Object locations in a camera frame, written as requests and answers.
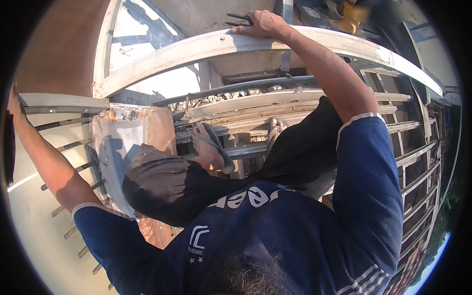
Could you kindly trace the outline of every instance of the white wall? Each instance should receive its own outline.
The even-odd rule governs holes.
[[[28,119],[37,126],[79,117],[77,114],[44,114],[30,115]],[[51,128],[40,133],[55,147],[88,137],[81,123]],[[74,167],[88,162],[83,145],[63,154]],[[81,171],[80,176],[90,185],[97,182],[92,168]],[[46,286],[54,294],[117,294],[114,288],[111,292],[108,291],[110,281],[104,269],[92,275],[98,262],[90,252],[81,259],[78,258],[78,253],[85,247],[80,233],[77,231],[69,239],[64,239],[64,235],[75,226],[74,222],[66,210],[54,218],[51,216],[60,205],[49,190],[40,189],[44,182],[18,137],[13,179],[8,196],[14,226],[32,265]],[[95,189],[95,193],[104,199],[100,189]]]

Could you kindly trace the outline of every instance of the juventus logo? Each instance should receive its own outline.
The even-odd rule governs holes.
[[[205,246],[201,246],[198,244],[198,240],[200,239],[200,236],[206,233],[209,233],[209,229],[207,225],[197,225],[194,227],[192,231],[192,235],[190,236],[190,241],[189,245],[191,245],[193,248],[198,248],[198,249],[205,249]]]

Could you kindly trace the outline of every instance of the white metal frame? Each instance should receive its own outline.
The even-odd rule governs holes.
[[[366,59],[389,67],[423,83],[442,96],[442,88],[432,78],[385,47],[341,32],[306,26],[292,27],[341,56]],[[93,96],[109,97],[148,77],[216,56],[253,51],[289,50],[287,45],[274,39],[256,39],[245,35],[229,34],[228,30],[206,33],[163,47],[126,65],[101,81],[96,80],[93,85]]]

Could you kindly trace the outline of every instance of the left hand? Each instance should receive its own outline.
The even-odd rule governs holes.
[[[15,92],[15,85],[12,85],[10,88],[10,97],[8,99],[7,110],[11,115],[13,115],[13,117],[19,117],[22,113],[24,113],[23,107],[21,106],[21,103],[18,100],[18,96]]]

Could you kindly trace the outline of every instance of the gray flip-flop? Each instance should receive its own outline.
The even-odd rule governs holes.
[[[223,172],[224,174],[229,174],[229,173],[233,172],[235,170],[235,165],[234,165],[233,161],[229,158],[228,154],[223,149],[223,146],[219,142],[219,139],[218,139],[218,136],[216,135],[216,132],[207,123],[202,123],[202,125],[205,128],[205,130],[208,132],[208,135],[210,136],[210,138],[205,137],[200,133],[197,133],[197,135],[195,136],[195,141],[196,141],[195,142],[195,147],[197,149],[197,153],[200,154],[200,147],[199,147],[198,144],[199,144],[199,140],[201,139],[201,140],[211,144],[212,146],[216,147],[219,154],[222,156],[222,158],[225,162],[225,166],[223,167],[223,169],[221,169],[221,172]]]
[[[285,126],[290,127],[290,125],[287,123],[287,121],[285,119],[282,119],[282,118],[271,118],[269,120],[269,126],[267,127],[267,147],[269,147],[269,143],[270,141],[272,140],[272,138],[274,137],[275,133],[276,132],[279,132],[282,134],[283,130],[282,128],[279,126],[279,125],[275,125],[275,127],[271,130],[270,129],[270,123],[272,122],[272,120],[276,120],[277,121],[277,124],[280,122],[282,124],[284,124]]]

